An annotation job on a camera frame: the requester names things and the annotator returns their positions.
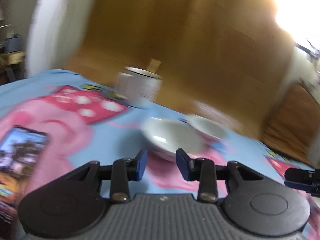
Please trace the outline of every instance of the white bowl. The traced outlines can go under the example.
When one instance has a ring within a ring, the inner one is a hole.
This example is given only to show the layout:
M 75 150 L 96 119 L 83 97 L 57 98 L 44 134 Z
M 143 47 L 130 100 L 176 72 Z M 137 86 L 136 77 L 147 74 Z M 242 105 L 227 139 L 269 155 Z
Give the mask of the white bowl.
M 196 129 L 199 135 L 204 137 L 208 143 L 219 141 L 226 136 L 225 130 L 220 127 L 220 125 L 199 115 L 188 115 L 187 122 L 191 127 Z
M 142 125 L 142 133 L 150 142 L 151 152 L 175 161 L 178 148 L 188 154 L 204 150 L 202 138 L 188 125 L 170 119 L 150 118 Z

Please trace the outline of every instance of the wooden floor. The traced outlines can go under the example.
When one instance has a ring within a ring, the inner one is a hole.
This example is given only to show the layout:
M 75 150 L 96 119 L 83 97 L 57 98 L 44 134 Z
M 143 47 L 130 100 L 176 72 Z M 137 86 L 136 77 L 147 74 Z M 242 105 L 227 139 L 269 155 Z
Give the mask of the wooden floor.
M 65 68 L 112 86 L 124 66 L 155 58 L 158 104 L 188 114 L 204 102 L 258 138 L 293 49 L 275 15 L 274 0 L 96 0 Z

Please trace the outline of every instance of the phone screen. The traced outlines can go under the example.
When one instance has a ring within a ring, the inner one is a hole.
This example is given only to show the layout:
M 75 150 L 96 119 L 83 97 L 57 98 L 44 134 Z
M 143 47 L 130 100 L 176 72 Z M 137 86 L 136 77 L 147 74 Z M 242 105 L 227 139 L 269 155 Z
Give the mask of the phone screen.
M 18 201 L 46 144 L 45 133 L 23 127 L 12 128 L 0 143 L 1 233 L 16 217 Z

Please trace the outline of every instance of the round black disc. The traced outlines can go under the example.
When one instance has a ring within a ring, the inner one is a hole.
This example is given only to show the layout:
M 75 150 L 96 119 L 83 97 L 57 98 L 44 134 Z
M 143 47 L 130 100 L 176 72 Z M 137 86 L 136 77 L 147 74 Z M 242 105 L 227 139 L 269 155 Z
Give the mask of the round black disc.
M 303 196 L 270 179 L 241 184 L 225 198 L 222 208 L 237 227 L 268 237 L 302 229 L 310 215 Z
M 47 238 L 78 235 L 95 225 L 106 204 L 89 187 L 65 181 L 59 187 L 43 187 L 27 195 L 19 205 L 19 219 L 27 233 Z

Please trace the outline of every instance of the mug handle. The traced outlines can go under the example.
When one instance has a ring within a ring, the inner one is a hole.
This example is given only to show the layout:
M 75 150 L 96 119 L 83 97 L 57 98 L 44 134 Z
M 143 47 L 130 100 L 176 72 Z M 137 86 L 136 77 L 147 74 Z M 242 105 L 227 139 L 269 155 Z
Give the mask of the mug handle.
M 116 79 L 115 92 L 118 97 L 122 99 L 128 99 L 125 91 L 128 85 L 129 80 L 133 78 L 133 75 L 128 73 L 119 73 Z

